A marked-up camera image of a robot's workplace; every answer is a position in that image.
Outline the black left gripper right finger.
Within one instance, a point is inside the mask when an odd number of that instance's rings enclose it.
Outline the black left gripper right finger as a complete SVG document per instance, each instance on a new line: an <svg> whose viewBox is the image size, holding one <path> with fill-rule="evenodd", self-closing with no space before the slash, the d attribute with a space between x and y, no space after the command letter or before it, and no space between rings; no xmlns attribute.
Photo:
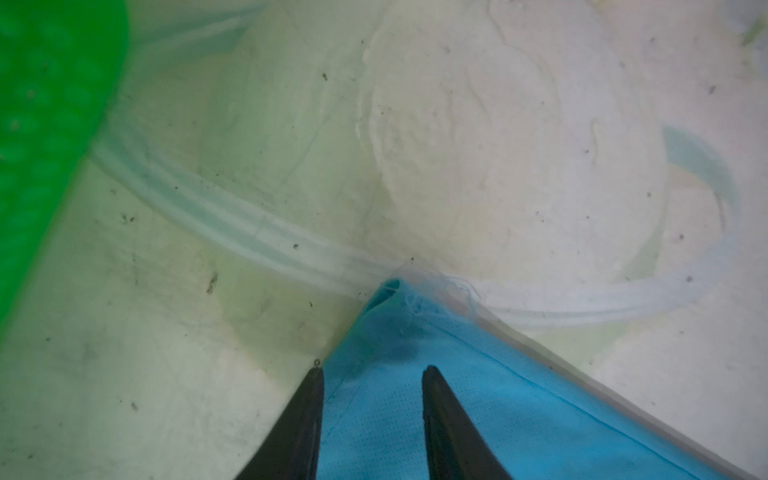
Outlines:
<svg viewBox="0 0 768 480"><path fill-rule="evenodd" d="M429 478L512 480L436 366L421 386Z"/></svg>

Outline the blue t-shirt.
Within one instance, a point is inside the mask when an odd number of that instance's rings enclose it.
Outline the blue t-shirt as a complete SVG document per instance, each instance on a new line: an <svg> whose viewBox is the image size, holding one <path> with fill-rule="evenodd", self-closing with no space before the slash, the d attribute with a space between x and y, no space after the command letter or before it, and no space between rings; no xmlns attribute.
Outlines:
<svg viewBox="0 0 768 480"><path fill-rule="evenodd" d="M318 477L427 478L421 379L432 366L516 479L720 477L399 279L379 287L325 363Z"/></svg>

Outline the green plastic basket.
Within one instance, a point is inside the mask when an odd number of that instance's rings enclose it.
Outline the green plastic basket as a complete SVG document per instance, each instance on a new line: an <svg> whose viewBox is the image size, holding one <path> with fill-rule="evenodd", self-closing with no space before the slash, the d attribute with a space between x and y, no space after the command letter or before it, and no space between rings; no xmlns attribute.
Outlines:
<svg viewBox="0 0 768 480"><path fill-rule="evenodd" d="M122 76L123 1L1 4L1 314L7 316Z"/></svg>

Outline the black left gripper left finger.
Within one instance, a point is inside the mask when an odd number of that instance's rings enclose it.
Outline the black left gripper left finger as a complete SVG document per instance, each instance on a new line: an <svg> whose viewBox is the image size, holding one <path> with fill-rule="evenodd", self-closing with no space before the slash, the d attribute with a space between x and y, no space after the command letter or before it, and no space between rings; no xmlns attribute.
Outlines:
<svg viewBox="0 0 768 480"><path fill-rule="evenodd" d="M324 405L324 373L313 367L236 480L314 480Z"/></svg>

